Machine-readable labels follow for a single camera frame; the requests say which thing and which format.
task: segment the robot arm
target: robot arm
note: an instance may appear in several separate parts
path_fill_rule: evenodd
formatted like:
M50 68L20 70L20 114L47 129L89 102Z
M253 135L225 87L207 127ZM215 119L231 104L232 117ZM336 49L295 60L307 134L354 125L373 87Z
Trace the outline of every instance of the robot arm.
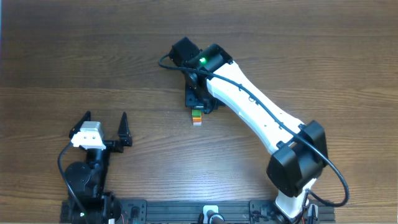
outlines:
M326 164L281 128L275 119L246 91L241 91L239 86L249 90L251 96L254 95L261 101L279 121L317 147L327 158L323 128L316 121L304 125L299 119L281 110L246 78L232 57L216 44L206 50L200 50L185 37L173 45L169 57L178 67L188 68L176 69L183 71L187 84L186 92L193 91L194 102L197 102L188 104L186 100L187 106L201 109L206 114L217 109L218 105L225 104L259 136L272 155L267 174L279 189L275 205L288 220L295 220L306 203L305 189L310 189ZM216 74L217 77L206 77L206 72ZM223 78L238 85L233 85Z

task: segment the wooden surface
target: wooden surface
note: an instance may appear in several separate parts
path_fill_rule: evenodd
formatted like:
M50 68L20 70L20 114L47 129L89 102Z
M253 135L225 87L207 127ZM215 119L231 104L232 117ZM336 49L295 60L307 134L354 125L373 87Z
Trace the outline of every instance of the wooden surface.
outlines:
M397 221L398 1L3 0L0 221L57 222L67 190L57 156L92 112L134 145L106 188L147 200L273 199L270 155L222 108L193 127L179 72L157 66L189 36L218 43L283 110L326 129L351 200L339 222ZM84 158L70 150L63 165ZM338 201L327 168L316 183Z

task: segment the green block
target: green block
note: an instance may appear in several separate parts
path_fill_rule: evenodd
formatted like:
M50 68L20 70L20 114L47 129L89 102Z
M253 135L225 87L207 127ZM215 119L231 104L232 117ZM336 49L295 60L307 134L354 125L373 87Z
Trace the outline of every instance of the green block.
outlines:
M192 110L193 118L201 118L201 110Z

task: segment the wood grain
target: wood grain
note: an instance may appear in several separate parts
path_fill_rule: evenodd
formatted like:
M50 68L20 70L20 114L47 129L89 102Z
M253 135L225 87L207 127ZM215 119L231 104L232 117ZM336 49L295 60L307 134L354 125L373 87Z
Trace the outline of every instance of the wood grain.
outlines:
M339 222L397 221L398 2L3 0L0 222L58 222L56 159L86 110L134 145L111 157L106 188L147 200L276 196L270 155L230 109L193 127L180 73L157 60L183 36L215 42L282 109L326 128L349 183ZM69 151L64 166L84 158ZM326 169L315 191L341 200Z

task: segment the black cable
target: black cable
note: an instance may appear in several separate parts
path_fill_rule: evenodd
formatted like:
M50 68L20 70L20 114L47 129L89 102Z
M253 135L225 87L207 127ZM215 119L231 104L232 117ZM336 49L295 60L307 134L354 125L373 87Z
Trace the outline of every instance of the black cable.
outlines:
M76 197L75 192L73 191L72 186L69 184L69 182L68 182L68 180L67 180L67 177L65 176L65 173L64 173L64 171L63 171L63 169L62 169L62 166L61 166L61 158L62 158L62 156L63 156L64 153L69 149L69 147L72 146L72 145L73 145L73 143L70 142L67 146L65 146L65 148L62 150L62 152L61 152L60 155L58 156L58 168L60 169L60 173L61 173L61 176L62 176L63 181L65 181L65 184L66 184L67 187L68 187L68 191L69 191L69 193L70 193L70 196L74 199L74 201L76 202L77 206L80 208L81 212L83 212L83 214L84 214L83 218L85 219L86 224L88 224L86 209L85 209L84 206L81 204L81 202L79 201L79 199Z
M238 84L233 80L230 80L229 78L225 78L222 77L221 75L217 75L214 74L212 72L207 72L207 71L203 71L203 70L199 70L199 69L195 69L195 68L185 68L185 67L175 67L175 66L168 66L168 65L164 65L162 63L162 61L167 58L169 55L165 55L163 56L160 60L159 60L159 65L163 68L169 69L169 70L177 70L177 71L185 71L185 72L193 72L196 74L200 74L200 75L206 75L209 77L215 77L215 78L219 78L221 80L224 80L232 85L235 85L239 88L239 90L243 90L245 91L250 98L252 98L254 100L254 102L258 105L260 105L268 114L269 116L271 116L271 118L283 129L285 129L288 133L290 133L295 139L299 140L300 142L302 142L303 144L305 144L306 146L308 146L315 154L317 154L318 156L320 156L329 166L330 168L336 173L337 177L340 179L341 183L343 184L344 187L344 193L345 193L345 197L344 200L340 203L333 203L333 202L329 202L326 201L322 198L320 198L319 196L317 196L315 193L313 193L311 190L309 190L309 194L311 194L316 200L318 200L319 202L321 202L322 204L326 205L326 206L331 206L331 207L341 207L343 205L345 205L349 199L349 188L348 188L348 184L346 182L346 180L344 179L343 175L340 173L340 171L337 169L337 167L328 159L326 158L316 147L314 147L312 144L310 144L307 140L305 140L303 137L299 136L298 134L296 134L295 132L293 132L292 130L290 130L286 125L283 124L283 122L279 121L279 119L267 108L267 106L262 103L253 93L251 93L247 88L245 88L244 86L242 86L242 84Z

